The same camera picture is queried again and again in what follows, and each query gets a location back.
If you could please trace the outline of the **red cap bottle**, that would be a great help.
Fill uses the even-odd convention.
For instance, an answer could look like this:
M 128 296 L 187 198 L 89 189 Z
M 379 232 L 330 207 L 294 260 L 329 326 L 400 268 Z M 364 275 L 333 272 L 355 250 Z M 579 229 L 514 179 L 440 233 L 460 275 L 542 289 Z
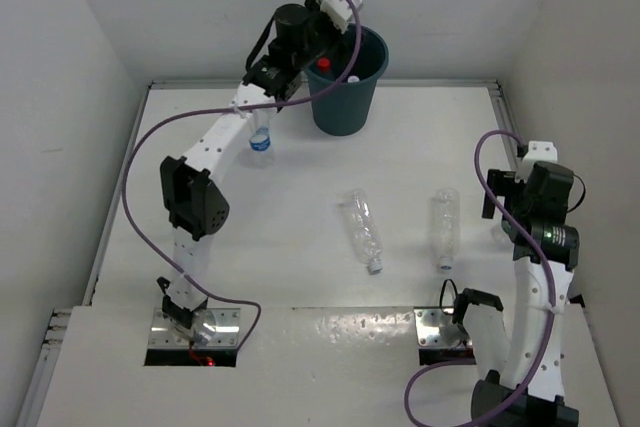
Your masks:
M 318 75 L 329 80 L 334 79 L 331 60 L 327 57 L 321 57 L 316 62 Z

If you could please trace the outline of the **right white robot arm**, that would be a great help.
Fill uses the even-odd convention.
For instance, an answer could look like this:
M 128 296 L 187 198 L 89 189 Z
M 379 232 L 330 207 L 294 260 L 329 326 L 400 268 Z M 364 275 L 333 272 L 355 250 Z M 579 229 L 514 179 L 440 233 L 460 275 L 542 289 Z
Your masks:
M 535 162 L 527 179 L 492 169 L 483 217 L 504 199 L 505 223 L 516 220 L 513 243 L 516 302 L 513 330 L 503 322 L 496 295 L 466 288 L 454 304 L 453 322 L 471 338 L 479 380 L 471 398 L 478 426 L 576 426 L 579 412 L 565 402 L 562 382 L 562 315 L 579 258 L 579 233 L 567 225 L 573 172 Z

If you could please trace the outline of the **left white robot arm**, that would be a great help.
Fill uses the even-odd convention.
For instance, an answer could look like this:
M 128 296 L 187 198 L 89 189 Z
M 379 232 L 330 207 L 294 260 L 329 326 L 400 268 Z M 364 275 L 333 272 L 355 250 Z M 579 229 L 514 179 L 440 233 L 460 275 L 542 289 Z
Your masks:
M 209 266 L 214 235 L 230 206 L 220 185 L 251 138 L 268 147 L 269 122 L 301 85 L 302 72 L 339 49 L 362 0 L 305 0 L 272 14 L 245 62 L 228 112 L 179 158 L 160 165 L 164 206 L 173 228 L 172 262 L 177 274 L 162 279 L 162 311 L 186 329 L 193 327 L 207 297 L 193 285 Z

